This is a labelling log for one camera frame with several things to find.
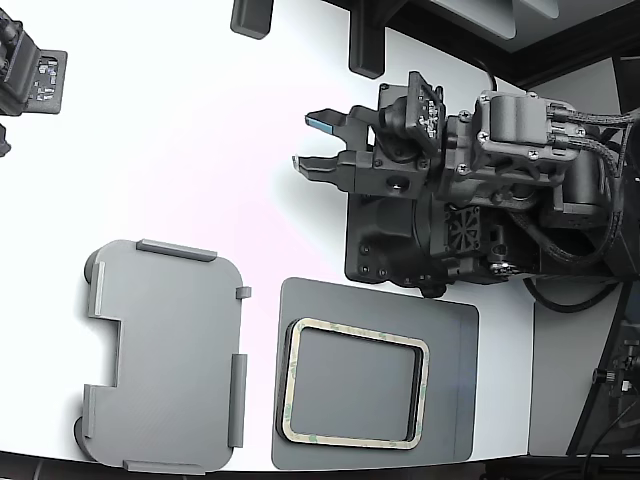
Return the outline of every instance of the gray plastic tray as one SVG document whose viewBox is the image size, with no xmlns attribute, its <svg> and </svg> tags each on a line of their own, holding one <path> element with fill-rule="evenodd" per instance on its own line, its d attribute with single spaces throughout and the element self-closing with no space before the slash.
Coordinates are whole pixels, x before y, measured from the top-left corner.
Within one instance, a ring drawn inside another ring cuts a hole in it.
<svg viewBox="0 0 640 480">
<path fill-rule="evenodd" d="M 116 241 L 85 267 L 89 316 L 117 321 L 116 385 L 85 385 L 75 436 L 93 460 L 197 475 L 242 446 L 246 356 L 236 267 L 215 252 Z"/>
<path fill-rule="evenodd" d="M 424 342 L 429 372 L 421 438 L 413 448 L 358 448 L 299 443 L 301 434 L 403 441 L 411 438 L 415 352 L 304 329 L 295 365 L 295 399 L 287 411 L 290 331 L 300 319 Z M 292 278 L 281 294 L 272 460 L 281 470 L 394 468 L 467 460 L 473 449 L 478 311 L 470 305 Z"/>
</svg>

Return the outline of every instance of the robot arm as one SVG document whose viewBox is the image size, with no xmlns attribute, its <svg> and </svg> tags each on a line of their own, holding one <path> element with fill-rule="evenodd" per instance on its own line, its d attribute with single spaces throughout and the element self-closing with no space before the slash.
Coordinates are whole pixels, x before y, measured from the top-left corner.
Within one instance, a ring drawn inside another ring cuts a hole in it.
<svg viewBox="0 0 640 480">
<path fill-rule="evenodd" d="M 631 158 L 639 117 L 495 91 L 478 97 L 474 113 L 446 117 L 442 88 L 411 72 L 406 87 L 381 85 L 376 111 L 307 115 L 347 150 L 294 164 L 349 193 L 345 273 L 353 281 L 392 281 L 427 297 L 455 281 L 515 276 L 614 283 L 640 271 Z M 611 142 L 618 129 L 621 145 Z"/>
</svg>

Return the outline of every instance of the rectangular gasket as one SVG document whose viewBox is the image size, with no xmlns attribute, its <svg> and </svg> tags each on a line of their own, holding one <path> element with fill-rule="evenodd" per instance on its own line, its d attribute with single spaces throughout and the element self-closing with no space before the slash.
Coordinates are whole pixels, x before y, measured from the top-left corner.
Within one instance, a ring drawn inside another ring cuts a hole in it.
<svg viewBox="0 0 640 480">
<path fill-rule="evenodd" d="M 392 441 L 371 438 L 335 437 L 295 432 L 291 427 L 291 413 L 293 411 L 293 400 L 296 382 L 295 366 L 297 365 L 298 356 L 300 353 L 300 340 L 302 336 L 301 334 L 305 328 L 313 328 L 326 332 L 348 335 L 377 342 L 388 342 L 415 349 L 419 354 L 416 357 L 416 362 L 419 362 L 419 368 L 415 369 L 417 373 L 414 378 L 413 388 L 415 394 L 414 398 L 412 399 L 413 408 L 411 411 L 409 425 L 410 428 L 408 428 L 408 431 L 412 432 L 413 436 L 409 437 L 408 435 L 407 439 L 402 441 Z M 284 385 L 284 414 L 282 415 L 282 433 L 288 440 L 296 443 L 306 444 L 360 448 L 387 448 L 398 450 L 410 450 L 414 448 L 418 444 L 418 442 L 420 442 L 424 419 L 427 379 L 429 375 L 429 347 L 422 340 L 403 337 L 400 335 L 393 335 L 391 333 L 378 332 L 375 330 L 351 327 L 349 325 L 341 325 L 324 320 L 318 320 L 315 318 L 302 318 L 294 322 L 291 326 L 288 358 L 289 361 L 287 368 L 287 377 Z"/>
</svg>

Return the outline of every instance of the screw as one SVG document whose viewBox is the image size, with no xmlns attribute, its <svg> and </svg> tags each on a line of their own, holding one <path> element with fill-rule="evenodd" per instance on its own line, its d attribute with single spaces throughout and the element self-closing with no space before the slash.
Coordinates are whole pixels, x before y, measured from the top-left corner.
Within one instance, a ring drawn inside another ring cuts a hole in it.
<svg viewBox="0 0 640 480">
<path fill-rule="evenodd" d="M 461 163 L 456 167 L 456 172 L 458 172 L 458 175 L 468 175 L 470 171 L 471 169 L 466 163 Z"/>
<path fill-rule="evenodd" d="M 467 110 L 463 110 L 458 115 L 458 118 L 460 119 L 460 121 L 462 123 L 469 123 L 469 120 L 471 119 L 471 112 L 469 112 Z"/>
</svg>

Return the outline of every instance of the white table surface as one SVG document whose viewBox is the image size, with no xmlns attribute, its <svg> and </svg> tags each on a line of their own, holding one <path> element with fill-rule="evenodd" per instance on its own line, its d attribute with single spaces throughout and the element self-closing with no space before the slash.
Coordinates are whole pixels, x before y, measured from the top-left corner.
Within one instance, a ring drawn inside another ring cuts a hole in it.
<svg viewBox="0 0 640 480">
<path fill-rule="evenodd" d="M 488 85 L 483 72 L 392 31 L 387 73 L 368 80 L 347 68 L 346 11 L 276 0 L 271 34 L 255 41 L 229 29 L 232 3 L 3 1 L 69 64 L 61 115 L 2 120 L 14 149 L 0 159 L 0 451 L 83 459 L 72 434 L 83 385 L 113 383 L 116 335 L 86 318 L 83 266 L 109 241 L 149 238 L 216 250 L 253 287 L 240 339 L 245 444 L 225 468 L 274 469 L 280 286 L 293 276 L 350 284 L 346 195 L 309 183 L 290 160 L 343 144 L 304 115 L 375 107 L 379 83 L 406 84 L 410 70 L 445 87 L 449 112 L 473 109 Z M 531 298 L 515 282 L 458 284 L 445 298 L 480 311 L 472 459 L 525 454 Z"/>
</svg>

